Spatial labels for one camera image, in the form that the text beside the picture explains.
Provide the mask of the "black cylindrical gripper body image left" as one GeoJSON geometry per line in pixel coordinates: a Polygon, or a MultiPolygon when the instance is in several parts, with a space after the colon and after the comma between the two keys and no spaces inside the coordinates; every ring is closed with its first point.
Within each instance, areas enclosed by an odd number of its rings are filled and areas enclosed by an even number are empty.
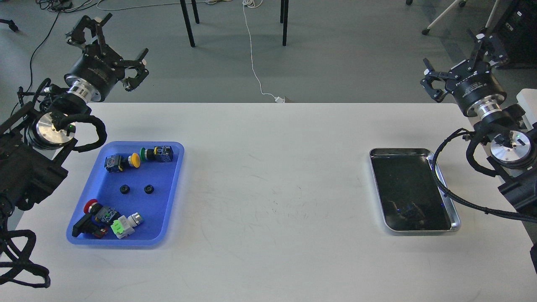
{"type": "Polygon", "coordinates": [[[125,69],[115,65],[122,59],[108,45],[104,48],[104,54],[100,54],[100,47],[96,44],[87,45],[81,57],[65,74],[65,82],[71,85],[75,80],[87,81],[98,91],[98,95],[91,100],[103,102],[113,86],[125,77],[125,69]]]}

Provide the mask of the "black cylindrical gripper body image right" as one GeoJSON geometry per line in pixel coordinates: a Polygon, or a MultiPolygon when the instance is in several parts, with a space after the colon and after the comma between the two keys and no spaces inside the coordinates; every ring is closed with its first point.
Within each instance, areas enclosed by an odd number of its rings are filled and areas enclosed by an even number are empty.
{"type": "Polygon", "coordinates": [[[476,117],[475,103],[484,98],[492,98],[502,104],[507,93],[492,73],[492,67],[487,62],[476,62],[474,69],[469,70],[469,63],[462,61],[449,72],[457,79],[445,80],[446,91],[453,95],[465,117],[476,117]]]}

